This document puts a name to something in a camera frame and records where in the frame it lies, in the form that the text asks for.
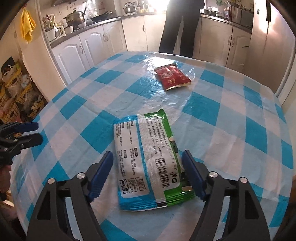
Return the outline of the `left hand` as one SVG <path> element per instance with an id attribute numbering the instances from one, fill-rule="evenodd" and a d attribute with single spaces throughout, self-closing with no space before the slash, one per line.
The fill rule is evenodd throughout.
<path id="1" fill-rule="evenodd" d="M 11 166 L 3 166 L 0 169 L 0 192 L 6 193 L 11 185 Z"/>

